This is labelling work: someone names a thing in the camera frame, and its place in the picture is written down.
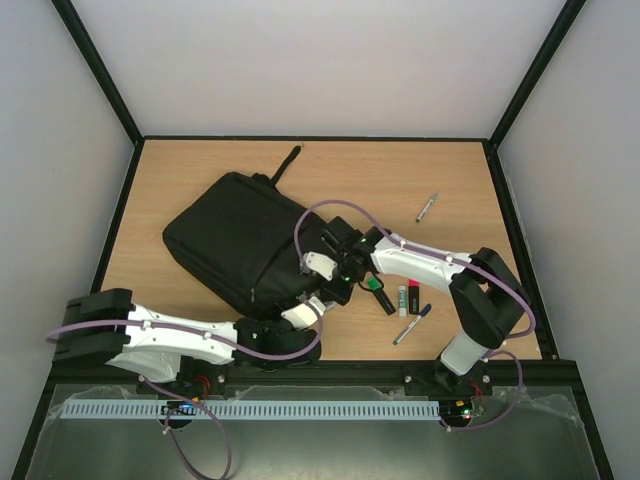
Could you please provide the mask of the green highlighter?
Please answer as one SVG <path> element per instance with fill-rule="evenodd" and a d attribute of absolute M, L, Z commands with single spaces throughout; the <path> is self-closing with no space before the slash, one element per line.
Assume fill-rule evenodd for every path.
<path fill-rule="evenodd" d="M 367 288 L 381 306 L 386 315 L 393 315 L 396 312 L 392 301 L 384 290 L 384 283 L 377 277 L 372 276 L 367 280 Z"/>

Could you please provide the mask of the black student backpack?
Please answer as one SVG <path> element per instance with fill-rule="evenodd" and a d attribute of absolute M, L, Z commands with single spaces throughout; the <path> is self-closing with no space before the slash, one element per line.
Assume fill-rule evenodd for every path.
<path fill-rule="evenodd" d="M 300 151 L 271 177 L 226 173 L 162 233 L 174 260 L 243 317 L 275 320 L 325 280 L 302 274 L 298 255 L 331 253 L 326 221 L 277 189 Z"/>

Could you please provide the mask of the silver pen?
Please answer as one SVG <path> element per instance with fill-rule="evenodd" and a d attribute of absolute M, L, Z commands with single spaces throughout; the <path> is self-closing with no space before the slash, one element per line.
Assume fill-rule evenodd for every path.
<path fill-rule="evenodd" d="M 420 210 L 420 212 L 418 213 L 418 215 L 415 218 L 415 222 L 417 224 L 422 222 L 422 220 L 424 219 L 424 217 L 427 214 L 427 212 L 429 211 L 429 209 L 433 206 L 433 204 L 437 200 L 438 196 L 439 196 L 439 192 L 434 192 L 429 197 L 429 199 L 427 200 L 427 202 L 425 203 L 425 205 L 422 207 L 422 209 Z"/>

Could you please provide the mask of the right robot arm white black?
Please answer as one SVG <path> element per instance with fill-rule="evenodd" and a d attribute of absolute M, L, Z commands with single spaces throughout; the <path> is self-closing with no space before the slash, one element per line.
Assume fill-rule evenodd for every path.
<path fill-rule="evenodd" d="M 439 250 L 377 225 L 363 233 L 342 218 L 329 222 L 322 241 L 336 265 L 331 281 L 344 293 L 372 276 L 395 275 L 450 295 L 461 331 L 441 351 L 430 376 L 447 392 L 460 390 L 471 372 L 510 338 L 528 335 L 535 314 L 519 280 L 489 248 L 474 254 Z"/>

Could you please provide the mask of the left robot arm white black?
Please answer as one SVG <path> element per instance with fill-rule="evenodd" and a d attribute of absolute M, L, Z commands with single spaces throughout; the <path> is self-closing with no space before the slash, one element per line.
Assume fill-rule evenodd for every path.
<path fill-rule="evenodd" d="M 63 323 L 47 334 L 54 363 L 109 365 L 168 383 L 187 359 L 214 366 L 280 367 L 315 361 L 327 307 L 310 296 L 276 320 L 240 318 L 206 323 L 136 304 L 115 288 L 70 300 Z"/>

